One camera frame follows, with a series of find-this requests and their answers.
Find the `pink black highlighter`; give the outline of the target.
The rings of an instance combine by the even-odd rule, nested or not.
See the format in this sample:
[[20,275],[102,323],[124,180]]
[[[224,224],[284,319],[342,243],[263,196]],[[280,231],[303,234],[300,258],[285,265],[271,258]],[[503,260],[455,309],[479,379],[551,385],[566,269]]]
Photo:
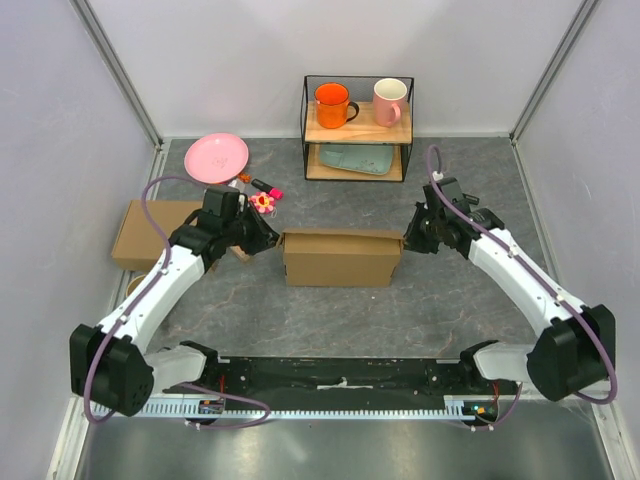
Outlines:
[[271,186],[270,184],[259,180],[257,178],[254,178],[251,181],[251,185],[253,187],[255,187],[256,189],[258,189],[261,192],[266,193],[267,195],[273,197],[275,200],[281,200],[284,196],[283,192],[273,186]]

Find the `pink plate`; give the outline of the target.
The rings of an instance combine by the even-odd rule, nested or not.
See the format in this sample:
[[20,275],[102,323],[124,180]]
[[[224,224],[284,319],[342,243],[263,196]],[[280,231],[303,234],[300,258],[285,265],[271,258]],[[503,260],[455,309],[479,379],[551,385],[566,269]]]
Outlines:
[[214,133],[198,139],[187,150],[184,168],[195,180],[219,184],[241,173],[249,160],[247,144],[229,133]]

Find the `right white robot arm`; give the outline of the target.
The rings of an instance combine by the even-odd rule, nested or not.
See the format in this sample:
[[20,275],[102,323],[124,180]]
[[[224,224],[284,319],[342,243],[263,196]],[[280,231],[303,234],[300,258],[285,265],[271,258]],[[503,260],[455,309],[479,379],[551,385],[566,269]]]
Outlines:
[[457,251],[486,273],[533,329],[532,344],[488,341],[465,350],[458,381],[467,392],[483,392],[494,380],[532,384],[550,401],[582,395],[615,378],[616,322],[603,305],[589,307],[551,279],[517,244],[491,210],[462,192],[454,178],[423,188],[404,235],[407,250],[435,254],[441,245]]

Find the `light green tray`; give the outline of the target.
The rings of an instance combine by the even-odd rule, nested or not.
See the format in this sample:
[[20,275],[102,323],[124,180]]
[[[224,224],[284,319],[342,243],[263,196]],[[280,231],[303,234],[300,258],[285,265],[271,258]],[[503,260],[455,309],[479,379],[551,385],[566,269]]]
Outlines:
[[325,166],[376,176],[390,171],[393,157],[394,147],[391,145],[324,144],[318,151],[318,158]]

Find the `beige cup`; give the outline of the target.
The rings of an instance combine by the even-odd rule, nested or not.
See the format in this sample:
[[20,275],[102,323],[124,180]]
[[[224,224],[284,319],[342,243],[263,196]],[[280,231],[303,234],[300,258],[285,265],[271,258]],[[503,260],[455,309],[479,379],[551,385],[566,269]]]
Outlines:
[[127,288],[125,291],[125,297],[128,298],[145,278],[146,278],[145,274],[134,277],[127,285]]

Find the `foundation bottle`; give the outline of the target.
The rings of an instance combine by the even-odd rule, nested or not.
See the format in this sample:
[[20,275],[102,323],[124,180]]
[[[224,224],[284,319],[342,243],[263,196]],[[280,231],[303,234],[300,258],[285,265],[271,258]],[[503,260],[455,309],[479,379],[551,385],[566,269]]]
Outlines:
[[233,253],[236,255],[236,257],[242,261],[242,262],[248,262],[251,260],[251,256],[246,254],[242,249],[240,248],[233,248]]

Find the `pink flower toy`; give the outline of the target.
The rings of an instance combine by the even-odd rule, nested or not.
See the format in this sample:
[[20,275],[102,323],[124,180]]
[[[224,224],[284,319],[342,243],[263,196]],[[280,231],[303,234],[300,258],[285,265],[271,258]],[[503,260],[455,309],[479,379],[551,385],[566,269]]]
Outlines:
[[276,212],[276,199],[265,192],[251,195],[249,201],[260,215],[273,216]]

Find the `orange black highlighter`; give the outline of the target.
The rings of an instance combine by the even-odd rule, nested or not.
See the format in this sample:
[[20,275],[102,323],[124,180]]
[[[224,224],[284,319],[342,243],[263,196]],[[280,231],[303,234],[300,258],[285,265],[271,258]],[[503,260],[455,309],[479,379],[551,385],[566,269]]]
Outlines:
[[463,197],[470,205],[477,206],[480,203],[480,199],[476,196],[464,194]]

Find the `closed brown cardboard box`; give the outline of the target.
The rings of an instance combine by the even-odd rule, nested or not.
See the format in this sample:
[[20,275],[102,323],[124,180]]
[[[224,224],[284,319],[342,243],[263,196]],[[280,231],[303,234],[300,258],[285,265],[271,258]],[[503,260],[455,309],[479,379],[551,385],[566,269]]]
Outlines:
[[[201,201],[151,200],[147,207],[152,219],[169,237],[201,204]],[[116,265],[122,270],[148,272],[161,256],[163,246],[144,215],[141,201],[132,200],[111,253]]]

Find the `orange mug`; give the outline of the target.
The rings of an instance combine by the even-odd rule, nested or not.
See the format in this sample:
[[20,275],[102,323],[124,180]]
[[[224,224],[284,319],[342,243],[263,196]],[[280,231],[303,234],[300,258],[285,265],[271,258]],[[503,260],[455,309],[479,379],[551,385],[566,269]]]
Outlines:
[[350,100],[349,90],[340,83],[320,85],[314,92],[314,99],[317,122],[323,128],[340,128],[360,112],[359,105]]

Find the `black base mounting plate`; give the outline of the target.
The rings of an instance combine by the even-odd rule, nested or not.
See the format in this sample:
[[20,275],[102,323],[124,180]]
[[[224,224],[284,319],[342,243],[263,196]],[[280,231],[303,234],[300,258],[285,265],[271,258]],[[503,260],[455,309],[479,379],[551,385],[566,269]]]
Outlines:
[[457,360],[227,357],[194,381],[275,410],[439,409],[444,397],[512,395],[516,384],[483,380]]

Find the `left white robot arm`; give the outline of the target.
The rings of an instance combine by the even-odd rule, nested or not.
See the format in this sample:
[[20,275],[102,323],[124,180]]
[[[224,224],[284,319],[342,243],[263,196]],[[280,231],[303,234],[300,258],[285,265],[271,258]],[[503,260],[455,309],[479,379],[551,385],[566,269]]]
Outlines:
[[133,293],[96,326],[72,332],[71,387],[84,407],[133,416],[152,395],[183,383],[198,393],[215,389],[220,371],[213,350],[185,343],[150,354],[147,347],[180,298],[229,248],[254,256],[278,240],[245,194],[208,188],[201,207],[165,237],[162,254]]

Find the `pink mug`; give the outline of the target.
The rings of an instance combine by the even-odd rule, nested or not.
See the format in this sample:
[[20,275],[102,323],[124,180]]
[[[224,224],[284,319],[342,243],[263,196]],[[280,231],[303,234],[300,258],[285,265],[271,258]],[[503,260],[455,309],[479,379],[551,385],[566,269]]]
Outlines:
[[390,128],[402,117],[406,104],[408,88],[396,78],[378,80],[373,88],[374,117],[378,125]]

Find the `brown cardboard box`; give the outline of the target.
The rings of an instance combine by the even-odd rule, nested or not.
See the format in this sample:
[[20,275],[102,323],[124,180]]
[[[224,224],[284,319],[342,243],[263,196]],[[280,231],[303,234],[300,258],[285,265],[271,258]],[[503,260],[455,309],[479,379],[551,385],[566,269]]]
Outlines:
[[387,287],[404,240],[394,230],[291,228],[279,245],[289,286]]
[[[201,201],[151,200],[147,207],[152,219],[169,237],[201,204]],[[148,272],[161,256],[163,246],[144,215],[141,201],[132,200],[111,253],[116,265],[122,270]]]

